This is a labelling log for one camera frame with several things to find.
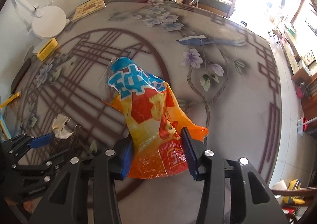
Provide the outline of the yellow plastic holder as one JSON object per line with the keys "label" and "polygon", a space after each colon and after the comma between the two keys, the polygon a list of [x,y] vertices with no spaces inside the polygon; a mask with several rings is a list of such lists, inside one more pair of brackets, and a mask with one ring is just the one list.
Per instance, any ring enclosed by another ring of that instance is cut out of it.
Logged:
{"label": "yellow plastic holder", "polygon": [[44,61],[56,48],[58,42],[55,38],[51,38],[47,43],[38,51],[37,58]]}

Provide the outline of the framed gold picture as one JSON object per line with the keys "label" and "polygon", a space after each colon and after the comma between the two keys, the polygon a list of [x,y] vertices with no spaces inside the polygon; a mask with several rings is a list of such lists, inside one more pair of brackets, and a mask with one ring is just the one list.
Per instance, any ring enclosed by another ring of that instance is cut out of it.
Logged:
{"label": "framed gold picture", "polygon": [[104,0],[89,0],[87,2],[84,2],[75,9],[75,13],[72,17],[72,22],[75,23],[80,19],[104,8],[106,8]]}

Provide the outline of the white round lamp base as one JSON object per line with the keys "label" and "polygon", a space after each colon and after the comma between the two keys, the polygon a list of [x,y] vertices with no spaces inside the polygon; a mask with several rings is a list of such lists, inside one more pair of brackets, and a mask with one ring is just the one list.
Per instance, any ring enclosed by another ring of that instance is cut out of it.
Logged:
{"label": "white round lamp base", "polygon": [[41,9],[42,16],[32,20],[32,32],[40,39],[51,39],[58,36],[68,25],[64,10],[55,5],[45,6]]}

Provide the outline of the small red waste basket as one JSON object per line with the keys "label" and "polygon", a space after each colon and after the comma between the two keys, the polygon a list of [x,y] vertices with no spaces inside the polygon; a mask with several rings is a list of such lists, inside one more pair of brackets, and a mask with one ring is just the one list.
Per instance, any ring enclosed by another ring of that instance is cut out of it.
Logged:
{"label": "small red waste basket", "polygon": [[305,82],[301,82],[299,86],[296,87],[296,95],[300,100],[309,96],[309,87]]}

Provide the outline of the orange snack bag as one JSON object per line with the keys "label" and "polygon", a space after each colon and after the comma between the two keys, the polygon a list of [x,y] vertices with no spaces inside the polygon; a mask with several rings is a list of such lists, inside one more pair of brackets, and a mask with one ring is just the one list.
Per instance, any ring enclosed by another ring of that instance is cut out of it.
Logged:
{"label": "orange snack bag", "polygon": [[187,127],[199,141],[208,129],[187,117],[167,82],[127,57],[113,57],[106,69],[105,92],[105,103],[123,114],[133,140],[128,177],[154,179],[187,169],[181,129]]}

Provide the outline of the patterned table cloth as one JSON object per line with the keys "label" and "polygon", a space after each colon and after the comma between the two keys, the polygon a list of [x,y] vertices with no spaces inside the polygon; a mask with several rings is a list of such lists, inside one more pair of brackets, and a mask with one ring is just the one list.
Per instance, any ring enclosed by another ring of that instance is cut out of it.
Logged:
{"label": "patterned table cloth", "polygon": [[[202,183],[176,150],[143,151],[180,132],[171,112],[187,114],[194,138],[228,159],[246,157],[265,181],[281,136],[281,82],[267,40],[217,14],[184,4],[111,0],[72,24],[45,61],[31,64],[19,89],[15,133],[42,135],[58,114],[79,124],[83,136],[107,146],[128,134],[127,121],[150,124],[135,144],[119,204],[123,223],[193,223]],[[157,114],[164,92],[169,115]]]}

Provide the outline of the dark brown snack wrapper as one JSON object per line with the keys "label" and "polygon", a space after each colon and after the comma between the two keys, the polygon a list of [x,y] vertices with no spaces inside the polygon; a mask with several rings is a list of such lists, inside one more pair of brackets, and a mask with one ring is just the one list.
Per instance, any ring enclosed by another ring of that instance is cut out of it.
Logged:
{"label": "dark brown snack wrapper", "polygon": [[63,114],[58,114],[53,120],[52,124],[52,139],[49,143],[49,155],[53,156],[64,150],[71,149],[76,150],[79,148],[79,135],[82,130],[80,125],[70,130],[67,125],[71,118],[66,117]]}

